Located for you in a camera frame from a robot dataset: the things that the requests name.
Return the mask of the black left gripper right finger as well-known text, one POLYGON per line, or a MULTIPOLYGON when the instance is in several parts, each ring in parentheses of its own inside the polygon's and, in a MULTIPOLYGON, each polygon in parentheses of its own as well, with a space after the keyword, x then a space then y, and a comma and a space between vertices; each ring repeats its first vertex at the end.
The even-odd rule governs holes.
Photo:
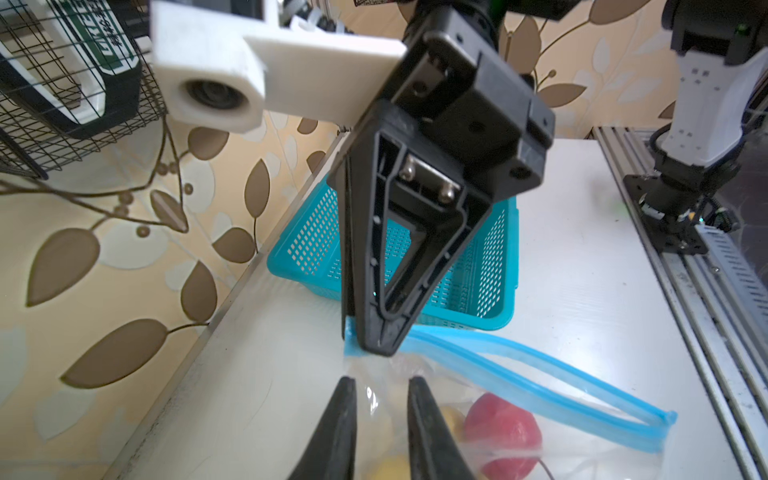
POLYGON ((408 383, 410 475, 417 479, 473 479, 431 393, 420 376, 408 383))

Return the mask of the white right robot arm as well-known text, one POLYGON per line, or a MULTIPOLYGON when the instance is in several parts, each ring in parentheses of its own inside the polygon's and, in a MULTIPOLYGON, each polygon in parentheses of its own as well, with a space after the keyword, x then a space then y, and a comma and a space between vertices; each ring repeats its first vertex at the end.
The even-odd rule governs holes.
MULTIPOLYGON (((493 207, 539 187, 555 115, 499 55, 506 14, 560 20, 571 1, 419 1, 406 51, 328 177, 337 193, 342 317, 390 357, 493 207)), ((651 145, 656 175, 628 182, 653 245, 695 242, 688 215, 738 172, 743 113, 767 64, 763 1, 669 1, 679 87, 651 145)))

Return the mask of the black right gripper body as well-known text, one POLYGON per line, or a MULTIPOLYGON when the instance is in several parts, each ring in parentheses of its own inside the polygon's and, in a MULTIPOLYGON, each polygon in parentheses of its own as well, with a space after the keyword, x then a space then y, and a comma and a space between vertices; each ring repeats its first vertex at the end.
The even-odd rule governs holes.
POLYGON ((541 185, 552 110, 499 54, 507 13, 554 19, 552 1, 418 1, 383 96, 494 201, 541 185))

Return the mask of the clear zip top bag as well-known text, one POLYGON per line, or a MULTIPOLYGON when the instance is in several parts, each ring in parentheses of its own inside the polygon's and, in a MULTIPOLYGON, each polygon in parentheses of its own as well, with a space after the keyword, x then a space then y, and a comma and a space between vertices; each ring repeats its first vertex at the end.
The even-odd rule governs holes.
POLYGON ((413 327, 390 357, 344 328, 357 384, 356 475, 410 477, 409 381, 424 379, 477 479, 655 479, 677 415, 518 342, 470 330, 413 327))

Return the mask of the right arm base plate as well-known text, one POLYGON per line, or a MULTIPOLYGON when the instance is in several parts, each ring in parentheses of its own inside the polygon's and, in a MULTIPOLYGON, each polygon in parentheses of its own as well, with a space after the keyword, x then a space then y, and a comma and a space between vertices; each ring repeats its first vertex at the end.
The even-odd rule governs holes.
POLYGON ((626 175, 623 183, 658 253, 703 255, 709 248, 699 226, 725 233, 741 228, 737 215, 712 195, 669 183, 661 175, 626 175))

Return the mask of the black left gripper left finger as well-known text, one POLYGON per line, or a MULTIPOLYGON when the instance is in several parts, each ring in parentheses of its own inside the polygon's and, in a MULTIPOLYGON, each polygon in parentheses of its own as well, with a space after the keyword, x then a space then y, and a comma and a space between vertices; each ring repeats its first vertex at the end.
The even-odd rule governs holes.
POLYGON ((289 479, 353 479, 356 443, 356 382, 344 376, 289 479))

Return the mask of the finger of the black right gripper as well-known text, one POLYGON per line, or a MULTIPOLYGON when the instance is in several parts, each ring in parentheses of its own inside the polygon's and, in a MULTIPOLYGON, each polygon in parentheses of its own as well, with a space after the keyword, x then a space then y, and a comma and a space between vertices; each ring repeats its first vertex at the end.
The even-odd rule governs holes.
POLYGON ((390 357, 492 202, 386 100, 353 128, 328 183, 337 194, 342 315, 353 320, 362 350, 390 357))

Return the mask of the yellow toy potato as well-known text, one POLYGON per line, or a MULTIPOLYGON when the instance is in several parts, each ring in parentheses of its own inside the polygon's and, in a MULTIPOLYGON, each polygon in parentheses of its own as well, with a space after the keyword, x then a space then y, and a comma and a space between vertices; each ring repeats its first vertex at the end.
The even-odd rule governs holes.
MULTIPOLYGON (((453 440, 460 443, 464 439, 464 414, 451 406, 441 406, 440 412, 453 440)), ((377 460, 367 471, 365 479, 410 480, 411 473, 408 456, 406 454, 390 455, 384 459, 377 460)))

